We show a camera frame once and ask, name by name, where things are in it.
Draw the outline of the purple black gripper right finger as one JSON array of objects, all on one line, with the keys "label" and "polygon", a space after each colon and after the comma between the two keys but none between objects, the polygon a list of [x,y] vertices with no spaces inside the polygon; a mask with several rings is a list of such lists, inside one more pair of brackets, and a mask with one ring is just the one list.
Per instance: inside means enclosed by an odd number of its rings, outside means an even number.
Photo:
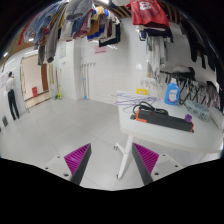
[{"label": "purple black gripper right finger", "polygon": [[159,158],[159,155],[150,149],[137,143],[132,144],[132,154],[138,167],[140,176],[145,185],[153,182],[151,173]]}]

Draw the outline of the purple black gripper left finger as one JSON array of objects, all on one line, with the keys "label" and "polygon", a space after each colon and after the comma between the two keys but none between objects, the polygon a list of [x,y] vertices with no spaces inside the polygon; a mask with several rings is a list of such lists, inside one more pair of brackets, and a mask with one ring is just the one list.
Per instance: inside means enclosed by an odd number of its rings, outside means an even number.
[{"label": "purple black gripper left finger", "polygon": [[81,183],[91,153],[91,144],[88,143],[64,157],[64,160],[72,174],[72,183],[76,185]]}]

